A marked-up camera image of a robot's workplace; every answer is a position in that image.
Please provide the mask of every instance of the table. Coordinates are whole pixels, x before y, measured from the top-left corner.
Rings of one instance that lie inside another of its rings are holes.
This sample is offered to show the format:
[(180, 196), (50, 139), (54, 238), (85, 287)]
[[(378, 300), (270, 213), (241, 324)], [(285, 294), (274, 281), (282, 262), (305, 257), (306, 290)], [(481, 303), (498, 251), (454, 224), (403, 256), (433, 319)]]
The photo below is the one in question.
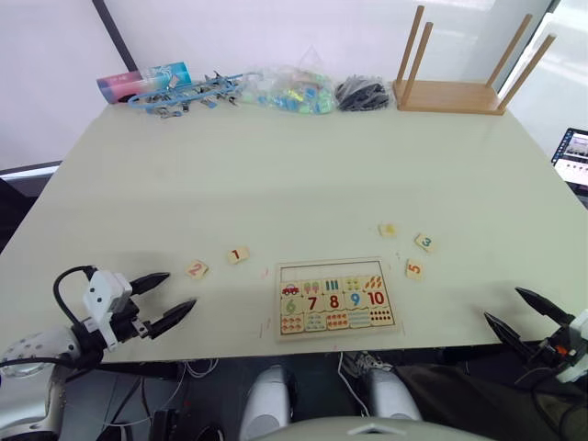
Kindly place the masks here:
[[(378, 224), (399, 229), (383, 239)], [(149, 361), (497, 343), (482, 313), (540, 339), (555, 323), (514, 287), (588, 306), (588, 215), (510, 115), (399, 112), (302, 116), (194, 105), (158, 119), (107, 107), (67, 156), (0, 255), (0, 347), (66, 324), (51, 285), (95, 264), (172, 277), (137, 301), (143, 319), (198, 297), (176, 328), (105, 360)], [(425, 232), (437, 249), (424, 255)], [(247, 245), (232, 266), (227, 253)], [(401, 329), (279, 343), (275, 264), (381, 256)], [(404, 275), (408, 257), (425, 280)], [(209, 274), (192, 280), (194, 259)], [(81, 317), (85, 283), (64, 284)]]

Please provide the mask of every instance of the number puzzle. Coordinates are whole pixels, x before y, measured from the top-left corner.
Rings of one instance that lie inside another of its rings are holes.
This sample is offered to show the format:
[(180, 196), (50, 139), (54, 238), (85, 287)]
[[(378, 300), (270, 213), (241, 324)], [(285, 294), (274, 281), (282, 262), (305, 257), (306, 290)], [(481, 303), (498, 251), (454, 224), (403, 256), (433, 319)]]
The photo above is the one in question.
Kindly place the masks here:
[(377, 257), (278, 265), (278, 339), (395, 328), (383, 267)]

